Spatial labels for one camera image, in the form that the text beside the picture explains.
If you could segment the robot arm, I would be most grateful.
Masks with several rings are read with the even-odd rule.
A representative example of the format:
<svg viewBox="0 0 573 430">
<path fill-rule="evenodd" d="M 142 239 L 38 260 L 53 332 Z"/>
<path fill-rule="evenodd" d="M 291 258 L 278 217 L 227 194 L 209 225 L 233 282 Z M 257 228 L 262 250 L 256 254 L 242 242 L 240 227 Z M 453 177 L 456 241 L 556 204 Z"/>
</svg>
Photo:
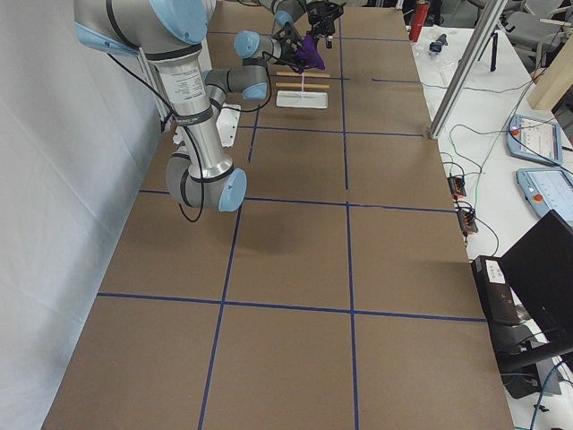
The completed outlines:
<svg viewBox="0 0 573 430">
<path fill-rule="evenodd" d="M 245 172 L 224 150 L 217 119 L 229 93 L 265 99 L 268 65 L 301 72 L 302 38 L 295 22 L 305 9 L 295 1 L 266 1 L 281 32 L 271 37 L 242 31 L 234 49 L 238 68 L 203 71 L 199 55 L 211 17 L 203 1 L 76 1 L 78 40 L 108 54 L 145 58 L 156 67 L 184 144 L 167 163 L 167 188 L 180 204 L 236 211 L 247 188 Z"/>
<path fill-rule="evenodd" d="M 326 49 L 331 49 L 336 32 L 335 20 L 343 15 L 346 2 L 274 0 L 256 1 L 256 4 L 273 14 L 274 21 L 279 26 L 274 37 L 284 38 L 296 46 L 301 46 L 304 37 L 295 28 L 295 24 L 306 16 L 311 26 L 306 35 L 311 38 L 314 46 L 318 45 L 320 39 L 324 39 Z"/>
</svg>

